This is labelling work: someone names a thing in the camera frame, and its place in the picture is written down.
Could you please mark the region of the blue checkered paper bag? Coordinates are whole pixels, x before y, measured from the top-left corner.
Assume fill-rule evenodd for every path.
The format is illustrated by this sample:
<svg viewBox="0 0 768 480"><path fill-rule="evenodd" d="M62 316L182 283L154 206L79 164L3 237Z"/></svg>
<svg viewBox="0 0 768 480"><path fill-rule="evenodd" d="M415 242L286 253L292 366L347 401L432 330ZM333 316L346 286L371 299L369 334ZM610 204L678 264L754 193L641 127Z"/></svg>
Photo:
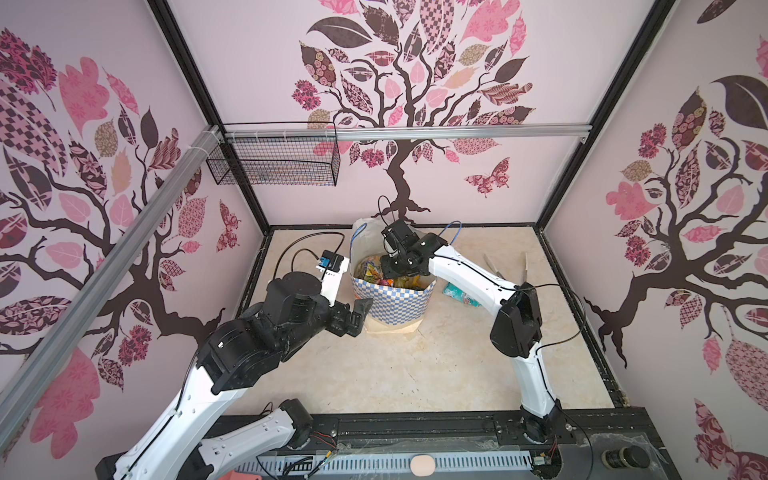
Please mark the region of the blue checkered paper bag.
<svg viewBox="0 0 768 480"><path fill-rule="evenodd" d="M385 222L379 218L360 218L353 223L349 243L352 289L357 299L372 298L373 306L365 320L365 330L373 335L412 333L426 316L439 281L435 276L420 275L429 281L423 291L374 285L354 277L358 264L366 257L393 251L381 231Z"/></svg>

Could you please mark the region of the teal snack packet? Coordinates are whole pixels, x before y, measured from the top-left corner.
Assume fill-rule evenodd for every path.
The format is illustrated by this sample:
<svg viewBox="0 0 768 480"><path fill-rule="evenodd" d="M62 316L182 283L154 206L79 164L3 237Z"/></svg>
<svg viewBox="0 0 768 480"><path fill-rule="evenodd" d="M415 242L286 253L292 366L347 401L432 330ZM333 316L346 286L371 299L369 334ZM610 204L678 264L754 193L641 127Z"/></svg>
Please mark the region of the teal snack packet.
<svg viewBox="0 0 768 480"><path fill-rule="evenodd" d="M442 290L442 294L465 305L473 307L480 307L481 304L464 292L461 288L457 287L453 283L447 283Z"/></svg>

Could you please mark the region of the gold candy bag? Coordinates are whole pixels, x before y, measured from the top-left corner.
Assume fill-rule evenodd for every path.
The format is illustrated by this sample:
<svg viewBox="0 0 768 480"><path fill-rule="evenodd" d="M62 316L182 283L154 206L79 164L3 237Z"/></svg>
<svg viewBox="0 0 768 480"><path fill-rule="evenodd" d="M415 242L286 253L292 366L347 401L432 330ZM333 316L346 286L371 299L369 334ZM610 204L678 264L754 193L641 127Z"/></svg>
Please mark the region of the gold candy bag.
<svg viewBox="0 0 768 480"><path fill-rule="evenodd" d="M394 279L385 279L381 266L381 257L376 255L362 260L355 269L354 277L374 285L414 291L423 291L429 284L429 281L421 276L401 276Z"/></svg>

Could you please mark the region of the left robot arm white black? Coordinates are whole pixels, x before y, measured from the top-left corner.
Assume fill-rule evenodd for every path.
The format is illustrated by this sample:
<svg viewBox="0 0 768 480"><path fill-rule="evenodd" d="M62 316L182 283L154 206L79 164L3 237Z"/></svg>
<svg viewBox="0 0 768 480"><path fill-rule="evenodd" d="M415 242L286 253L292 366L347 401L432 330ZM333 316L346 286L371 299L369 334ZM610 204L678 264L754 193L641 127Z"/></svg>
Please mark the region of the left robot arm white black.
<svg viewBox="0 0 768 480"><path fill-rule="evenodd" d="M358 336L371 299L337 301L341 277L291 272L272 280L264 301L220 326L199 348L169 406L142 439L96 466L100 479L218 479L244 461L306 446L314 421L297 399L225 434L210 429L259 379L317 334Z"/></svg>

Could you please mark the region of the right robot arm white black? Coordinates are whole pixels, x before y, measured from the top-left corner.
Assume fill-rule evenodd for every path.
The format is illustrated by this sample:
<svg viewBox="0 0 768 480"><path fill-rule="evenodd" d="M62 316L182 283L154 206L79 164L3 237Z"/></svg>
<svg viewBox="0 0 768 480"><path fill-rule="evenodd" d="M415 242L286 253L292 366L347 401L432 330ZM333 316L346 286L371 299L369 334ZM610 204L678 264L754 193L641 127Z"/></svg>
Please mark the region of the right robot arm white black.
<svg viewBox="0 0 768 480"><path fill-rule="evenodd" d="M382 230L386 278L431 275L461 289L494 318L490 341L512 359L521 389L522 430L532 443L552 440L560 424L561 403L548 379L542 358L542 325L536 288L491 273L458 252L441 236L420 234L403 220Z"/></svg>

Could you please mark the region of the beige round sticker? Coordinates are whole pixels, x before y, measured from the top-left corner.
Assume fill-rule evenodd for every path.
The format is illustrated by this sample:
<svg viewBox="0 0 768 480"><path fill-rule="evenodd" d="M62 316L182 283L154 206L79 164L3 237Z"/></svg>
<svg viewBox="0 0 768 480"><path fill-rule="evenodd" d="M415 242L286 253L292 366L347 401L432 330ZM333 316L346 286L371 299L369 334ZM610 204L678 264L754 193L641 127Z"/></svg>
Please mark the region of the beige round sticker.
<svg viewBox="0 0 768 480"><path fill-rule="evenodd" d="M416 477L428 477L436 472L436 460L426 454L414 456L410 461L410 471Z"/></svg>

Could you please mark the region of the red object at base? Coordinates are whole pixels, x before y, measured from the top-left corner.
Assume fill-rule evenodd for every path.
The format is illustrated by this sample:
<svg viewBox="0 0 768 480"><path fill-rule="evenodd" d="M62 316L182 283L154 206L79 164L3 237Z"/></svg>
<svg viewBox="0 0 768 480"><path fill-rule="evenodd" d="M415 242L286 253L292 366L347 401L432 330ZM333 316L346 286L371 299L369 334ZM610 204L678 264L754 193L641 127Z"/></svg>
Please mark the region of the red object at base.
<svg viewBox="0 0 768 480"><path fill-rule="evenodd" d="M261 475L242 473L235 470L228 472L219 478L219 480L262 480Z"/></svg>

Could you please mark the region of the black round knob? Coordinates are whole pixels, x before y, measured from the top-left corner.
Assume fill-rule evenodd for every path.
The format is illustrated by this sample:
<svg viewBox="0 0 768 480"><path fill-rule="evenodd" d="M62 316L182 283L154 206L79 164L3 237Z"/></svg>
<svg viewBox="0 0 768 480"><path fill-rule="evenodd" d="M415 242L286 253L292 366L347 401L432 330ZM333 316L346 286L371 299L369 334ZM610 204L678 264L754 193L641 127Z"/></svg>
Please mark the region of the black round knob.
<svg viewBox="0 0 768 480"><path fill-rule="evenodd" d="M648 453L635 445L605 450L601 454L601 461L607 469L611 470L648 469L651 464Z"/></svg>

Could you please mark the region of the aluminium rail back wall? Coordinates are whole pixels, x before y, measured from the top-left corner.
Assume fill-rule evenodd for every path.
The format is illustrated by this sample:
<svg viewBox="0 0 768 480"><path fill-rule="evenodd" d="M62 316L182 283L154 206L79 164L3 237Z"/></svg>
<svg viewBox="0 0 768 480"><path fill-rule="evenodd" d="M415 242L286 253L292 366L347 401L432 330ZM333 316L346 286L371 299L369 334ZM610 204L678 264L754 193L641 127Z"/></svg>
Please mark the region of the aluminium rail back wall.
<svg viewBox="0 0 768 480"><path fill-rule="evenodd" d="M376 127L340 129L323 126L319 129L252 129L233 130L227 139L312 139L318 141L380 141L380 140L451 140L460 138L532 138L577 137L587 138L592 130L588 124L519 124L471 125L442 127Z"/></svg>

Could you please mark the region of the aluminium rail wall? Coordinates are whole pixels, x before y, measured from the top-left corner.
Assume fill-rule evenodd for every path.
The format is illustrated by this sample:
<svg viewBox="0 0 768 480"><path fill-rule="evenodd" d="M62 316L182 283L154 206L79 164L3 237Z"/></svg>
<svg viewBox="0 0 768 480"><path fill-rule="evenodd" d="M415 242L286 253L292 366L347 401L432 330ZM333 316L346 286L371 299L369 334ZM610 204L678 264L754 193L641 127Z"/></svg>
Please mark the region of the aluminium rail wall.
<svg viewBox="0 0 768 480"><path fill-rule="evenodd" d="M200 132L184 152L181 164L166 177L163 186L106 255L102 266L6 385L1 393L2 448L8 446L28 418L188 181L221 139L221 128L217 125L208 125Z"/></svg>
<svg viewBox="0 0 768 480"><path fill-rule="evenodd" d="M340 129L323 126L319 129L252 129L233 130L227 139L312 139L318 141L380 141L380 140L451 140L460 138L532 138L577 137L587 138L592 130L588 124L519 124L471 125L442 127L376 127Z"/></svg>

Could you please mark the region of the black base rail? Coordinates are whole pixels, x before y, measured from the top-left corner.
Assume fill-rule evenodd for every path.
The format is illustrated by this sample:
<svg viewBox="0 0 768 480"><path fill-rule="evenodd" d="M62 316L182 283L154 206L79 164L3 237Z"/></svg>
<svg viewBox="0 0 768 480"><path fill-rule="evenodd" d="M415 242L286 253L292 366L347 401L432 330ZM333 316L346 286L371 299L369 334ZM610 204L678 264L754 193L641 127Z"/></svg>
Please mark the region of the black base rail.
<svg viewBox="0 0 768 480"><path fill-rule="evenodd" d="M677 479L680 474L650 417L642 408L568 410L552 440L534 444L524 435L517 411L316 414L308 444L300 449L275 449L252 457L233 470L243 471L249 460L262 455L396 454L439 452L526 451L531 472L434 473L434 479ZM605 450L631 445L650 457L648 469L607 469ZM290 478L287 473L262 479ZM330 475L314 479L413 479L413 474Z"/></svg>

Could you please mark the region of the aluminium rail left wall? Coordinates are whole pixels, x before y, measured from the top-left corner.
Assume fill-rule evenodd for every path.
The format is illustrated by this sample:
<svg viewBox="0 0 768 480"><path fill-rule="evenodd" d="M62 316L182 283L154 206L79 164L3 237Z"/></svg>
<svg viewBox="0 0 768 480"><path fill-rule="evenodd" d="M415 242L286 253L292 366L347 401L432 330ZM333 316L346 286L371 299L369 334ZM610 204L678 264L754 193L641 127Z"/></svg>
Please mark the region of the aluminium rail left wall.
<svg viewBox="0 0 768 480"><path fill-rule="evenodd" d="M208 125L200 132L184 152L181 164L166 177L163 186L106 255L102 266L6 385L1 393L2 448L8 446L28 418L188 181L221 139L221 128L217 125Z"/></svg>

